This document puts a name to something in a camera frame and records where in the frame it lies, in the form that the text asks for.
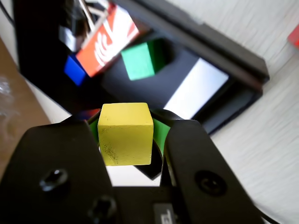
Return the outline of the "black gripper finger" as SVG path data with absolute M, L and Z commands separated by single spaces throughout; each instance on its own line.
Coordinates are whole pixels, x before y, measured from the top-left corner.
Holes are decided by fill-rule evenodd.
M 28 129 L 0 182 L 3 224 L 114 224 L 117 206 L 86 122 Z
M 164 158 L 177 190 L 174 210 L 183 224 L 261 224 L 257 208 L 198 121 L 164 109 L 152 117 L 170 127 Z

